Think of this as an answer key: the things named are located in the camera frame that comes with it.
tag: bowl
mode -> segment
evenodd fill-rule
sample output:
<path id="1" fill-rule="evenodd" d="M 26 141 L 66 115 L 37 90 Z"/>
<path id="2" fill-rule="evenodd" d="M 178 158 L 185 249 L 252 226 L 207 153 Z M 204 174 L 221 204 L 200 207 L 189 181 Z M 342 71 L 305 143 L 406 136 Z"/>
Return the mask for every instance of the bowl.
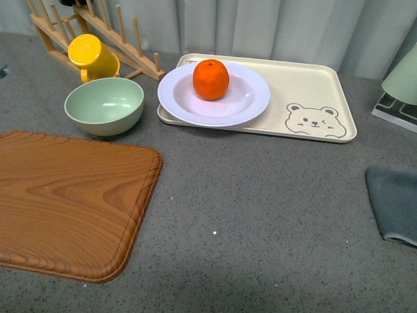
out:
<path id="1" fill-rule="evenodd" d="M 65 113 L 85 132 L 114 136 L 132 128 L 142 115 L 143 89 L 126 78 L 100 78 L 74 89 Z"/>

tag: wooden dish rack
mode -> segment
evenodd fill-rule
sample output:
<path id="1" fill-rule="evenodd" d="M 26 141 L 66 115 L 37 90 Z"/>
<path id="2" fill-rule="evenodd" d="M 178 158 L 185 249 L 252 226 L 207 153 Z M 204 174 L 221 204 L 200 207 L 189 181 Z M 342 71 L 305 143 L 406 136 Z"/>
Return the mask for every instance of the wooden dish rack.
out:
<path id="1" fill-rule="evenodd" d="M 80 5 L 79 0 L 76 0 L 76 4 L 72 6 L 74 14 L 64 18 L 59 16 L 55 5 L 51 4 L 50 8 L 55 20 L 51 20 L 49 17 L 42 0 L 38 0 L 42 14 L 38 13 L 32 0 L 26 1 L 32 12 L 32 14 L 30 14 L 30 18 L 39 34 L 39 37 L 45 45 L 46 51 L 53 59 L 62 63 L 70 70 L 79 73 L 79 68 L 76 67 L 68 58 L 68 47 L 71 41 L 77 37 L 70 21 L 76 20 L 83 34 L 90 33 L 88 27 L 90 24 L 115 45 L 115 47 L 108 45 L 106 45 L 106 47 L 109 51 L 117 55 L 120 62 L 134 69 L 134 71 L 127 74 L 125 78 L 130 79 L 143 73 L 159 82 L 164 76 L 165 72 L 160 68 L 159 54 L 154 54 L 154 62 L 143 55 L 139 27 L 137 26 L 136 18 L 133 18 L 133 26 L 137 46 L 134 47 L 126 41 L 120 5 L 115 6 L 120 29 L 120 34 L 118 34 L 111 28 L 102 0 L 96 1 L 99 4 L 103 20 L 101 20 L 94 13 L 91 0 L 87 0 L 87 7 Z M 63 49 L 63 52 L 57 50 L 54 43 L 60 46 Z"/>

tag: cutting board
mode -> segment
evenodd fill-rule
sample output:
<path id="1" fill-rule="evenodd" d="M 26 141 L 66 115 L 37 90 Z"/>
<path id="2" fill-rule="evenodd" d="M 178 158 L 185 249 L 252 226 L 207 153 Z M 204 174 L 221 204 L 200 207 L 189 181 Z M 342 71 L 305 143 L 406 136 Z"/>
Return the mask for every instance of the cutting board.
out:
<path id="1" fill-rule="evenodd" d="M 148 147 L 0 135 L 0 266 L 104 283 L 126 267 L 163 160 Z"/>

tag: countertop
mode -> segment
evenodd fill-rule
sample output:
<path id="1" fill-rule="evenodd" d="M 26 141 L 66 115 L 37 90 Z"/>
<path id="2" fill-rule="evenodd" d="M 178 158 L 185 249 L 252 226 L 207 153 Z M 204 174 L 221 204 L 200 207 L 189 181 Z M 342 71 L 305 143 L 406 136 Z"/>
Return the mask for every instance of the countertop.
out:
<path id="1" fill-rule="evenodd" d="M 180 55 L 160 53 L 169 72 Z M 417 134 L 371 115 L 381 81 L 340 76 L 358 134 L 326 143 L 138 124 L 99 138 L 66 116 L 78 75 L 38 37 L 0 33 L 0 132 L 152 147 L 164 167 L 126 269 L 106 284 L 0 269 L 0 312 L 413 312 L 417 250 L 381 237 L 368 166 L 417 172 Z"/>

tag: bear illustration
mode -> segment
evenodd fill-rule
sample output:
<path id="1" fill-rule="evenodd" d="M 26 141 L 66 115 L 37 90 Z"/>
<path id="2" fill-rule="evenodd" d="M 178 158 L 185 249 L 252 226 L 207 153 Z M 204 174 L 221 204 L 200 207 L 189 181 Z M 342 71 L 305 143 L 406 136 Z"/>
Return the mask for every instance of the bear illustration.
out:
<path id="1" fill-rule="evenodd" d="M 305 108 L 298 103 L 290 103 L 287 110 L 290 114 L 285 126 L 292 132 L 337 138 L 346 135 L 346 128 L 338 120 L 339 113 L 333 108 Z"/>

